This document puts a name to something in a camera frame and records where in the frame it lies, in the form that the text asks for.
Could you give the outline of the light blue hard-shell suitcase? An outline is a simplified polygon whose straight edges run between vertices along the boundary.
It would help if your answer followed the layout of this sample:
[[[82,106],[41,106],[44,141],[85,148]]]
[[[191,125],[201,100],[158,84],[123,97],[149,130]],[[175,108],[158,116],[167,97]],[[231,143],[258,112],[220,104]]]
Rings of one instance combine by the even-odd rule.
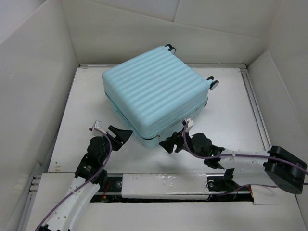
[[[139,142],[154,148],[197,117],[218,85],[175,56],[175,48],[159,46],[102,74],[104,92],[118,117]]]

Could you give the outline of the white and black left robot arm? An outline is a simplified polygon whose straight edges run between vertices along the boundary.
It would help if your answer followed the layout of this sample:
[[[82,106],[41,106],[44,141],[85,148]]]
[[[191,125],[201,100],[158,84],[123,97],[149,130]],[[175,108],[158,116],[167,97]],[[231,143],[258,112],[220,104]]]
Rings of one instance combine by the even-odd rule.
[[[77,166],[65,197],[37,225],[37,231],[77,229],[82,213],[93,196],[109,187],[105,166],[111,153],[120,150],[133,133],[131,130],[122,130],[111,125],[108,131],[104,131],[100,121],[95,121],[89,131],[93,137]]]

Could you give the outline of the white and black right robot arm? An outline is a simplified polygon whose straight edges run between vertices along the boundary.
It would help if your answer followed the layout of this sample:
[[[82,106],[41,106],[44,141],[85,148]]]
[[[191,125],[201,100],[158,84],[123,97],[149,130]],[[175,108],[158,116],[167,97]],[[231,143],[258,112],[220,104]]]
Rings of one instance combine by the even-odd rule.
[[[305,185],[307,164],[280,146],[272,146],[268,151],[242,152],[213,145],[203,133],[189,135],[180,131],[159,143],[168,153],[181,150],[189,152],[212,169],[223,169],[224,188],[262,185],[278,187],[291,193],[301,194]]]

